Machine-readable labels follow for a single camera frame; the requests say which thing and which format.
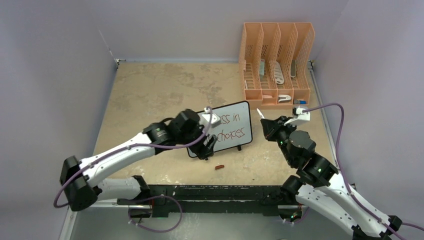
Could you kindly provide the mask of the white marker rainbow stripe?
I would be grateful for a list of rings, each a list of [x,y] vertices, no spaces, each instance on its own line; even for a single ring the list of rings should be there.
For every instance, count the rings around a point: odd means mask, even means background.
[[[265,119],[264,114],[261,112],[261,110],[259,108],[257,108],[256,111],[257,111],[257,113],[258,113],[258,115],[261,119]]]

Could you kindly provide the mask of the aluminium frame rail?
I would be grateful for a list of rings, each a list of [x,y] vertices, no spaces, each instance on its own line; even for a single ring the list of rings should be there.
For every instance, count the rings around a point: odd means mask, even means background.
[[[307,209],[294,223],[293,205],[253,201],[166,200],[161,206],[107,200],[73,213],[66,240],[352,240],[352,233]]]

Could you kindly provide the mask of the red-brown marker cap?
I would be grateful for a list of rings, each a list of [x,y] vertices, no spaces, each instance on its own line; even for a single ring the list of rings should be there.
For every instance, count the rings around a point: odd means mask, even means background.
[[[220,169],[223,169],[225,166],[223,165],[223,164],[221,164],[221,165],[217,165],[214,169],[215,170],[220,170]]]

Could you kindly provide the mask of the small black-framed whiteboard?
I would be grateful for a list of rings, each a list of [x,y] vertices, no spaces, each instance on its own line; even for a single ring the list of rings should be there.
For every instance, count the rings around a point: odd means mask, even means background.
[[[253,141],[250,104],[239,101],[213,108],[213,113],[220,117],[220,125],[209,130],[217,141],[213,151],[220,152],[230,148],[240,149],[242,145]]]

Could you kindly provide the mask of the peach plastic file organizer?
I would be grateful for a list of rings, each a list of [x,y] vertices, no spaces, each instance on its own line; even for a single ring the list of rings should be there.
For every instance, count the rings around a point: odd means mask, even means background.
[[[242,95],[250,109],[308,106],[306,69],[315,40],[310,22],[245,22],[239,50]]]

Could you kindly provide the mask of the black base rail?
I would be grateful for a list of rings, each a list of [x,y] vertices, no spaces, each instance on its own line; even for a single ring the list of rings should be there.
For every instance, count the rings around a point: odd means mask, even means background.
[[[306,206],[280,185],[163,185],[151,184],[134,200],[119,198],[118,205],[131,208],[132,217],[146,206],[153,218],[171,213],[261,214],[297,220]]]

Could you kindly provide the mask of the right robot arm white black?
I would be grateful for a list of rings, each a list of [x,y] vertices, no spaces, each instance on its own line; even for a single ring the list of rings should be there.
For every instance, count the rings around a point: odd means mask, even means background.
[[[320,213],[354,240],[388,240],[402,220],[387,215],[355,189],[348,188],[341,172],[325,157],[316,153],[316,143],[306,131],[290,124],[291,118],[275,120],[262,117],[263,135],[276,142],[287,164],[296,169],[282,185],[280,196],[288,204],[295,201]]]

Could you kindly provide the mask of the grey eraser in organizer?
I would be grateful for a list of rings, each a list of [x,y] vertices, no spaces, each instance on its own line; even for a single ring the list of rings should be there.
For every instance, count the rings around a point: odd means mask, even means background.
[[[263,58],[260,59],[258,73],[259,77],[262,78],[265,75],[265,60]]]

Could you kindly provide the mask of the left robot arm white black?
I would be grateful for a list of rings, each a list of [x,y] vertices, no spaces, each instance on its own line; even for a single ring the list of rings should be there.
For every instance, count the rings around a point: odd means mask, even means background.
[[[207,106],[202,113],[185,109],[176,117],[153,122],[130,140],[97,155],[63,161],[54,198],[55,208],[70,207],[82,211],[94,203],[113,198],[127,199],[138,205],[149,199],[149,186],[141,176],[111,179],[119,170],[164,151],[188,148],[200,160],[214,154],[217,137],[209,131],[221,124],[221,118]]]

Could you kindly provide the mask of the dark grey flat tool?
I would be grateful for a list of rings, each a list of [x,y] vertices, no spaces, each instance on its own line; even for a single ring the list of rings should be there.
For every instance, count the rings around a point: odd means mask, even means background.
[[[296,68],[296,60],[295,59],[293,59],[292,61],[291,61],[291,65],[290,65],[290,77],[292,78],[292,79],[294,79],[295,77],[296,77],[296,70],[297,68]]]

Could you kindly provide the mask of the white perforated tool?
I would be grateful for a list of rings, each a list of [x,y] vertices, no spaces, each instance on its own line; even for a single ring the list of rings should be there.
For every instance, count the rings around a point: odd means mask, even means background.
[[[273,72],[274,72],[275,83],[277,85],[283,85],[284,82],[285,82],[285,80],[284,80],[284,76],[283,76],[281,65],[277,61],[274,63]]]

